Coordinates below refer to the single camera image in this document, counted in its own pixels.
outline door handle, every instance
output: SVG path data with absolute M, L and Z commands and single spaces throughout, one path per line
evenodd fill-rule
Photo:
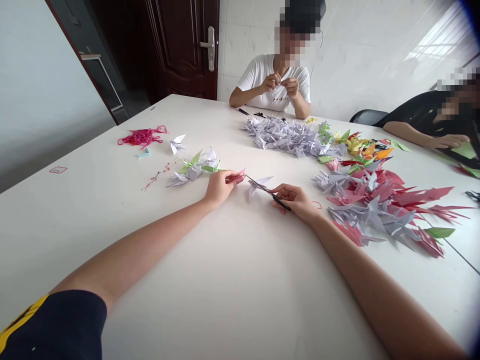
M 208 49 L 208 70 L 212 73 L 215 70 L 215 29 L 208 27 L 208 42 L 200 42 L 201 48 Z

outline black chair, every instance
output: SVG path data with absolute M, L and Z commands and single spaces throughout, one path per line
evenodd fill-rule
M 350 122 L 372 126 L 382 120 L 387 114 L 388 112 L 385 111 L 365 109 L 353 115 Z

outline white tiled wall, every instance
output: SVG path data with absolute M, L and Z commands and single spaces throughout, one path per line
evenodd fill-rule
M 274 52 L 275 21 L 284 4 L 220 0 L 219 101 L 228 102 L 253 57 Z M 315 43 L 309 67 L 316 116 L 348 121 L 363 109 L 392 111 L 479 53 L 455 0 L 326 0 L 326 5 L 323 44 Z

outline black hair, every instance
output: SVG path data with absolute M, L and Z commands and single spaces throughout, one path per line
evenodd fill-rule
M 280 24 L 290 28 L 292 34 L 315 34 L 326 11 L 325 0 L 285 0 Z

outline doorway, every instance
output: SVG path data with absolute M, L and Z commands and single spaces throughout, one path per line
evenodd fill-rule
M 219 0 L 45 1 L 117 124 L 170 94 L 217 99 Z

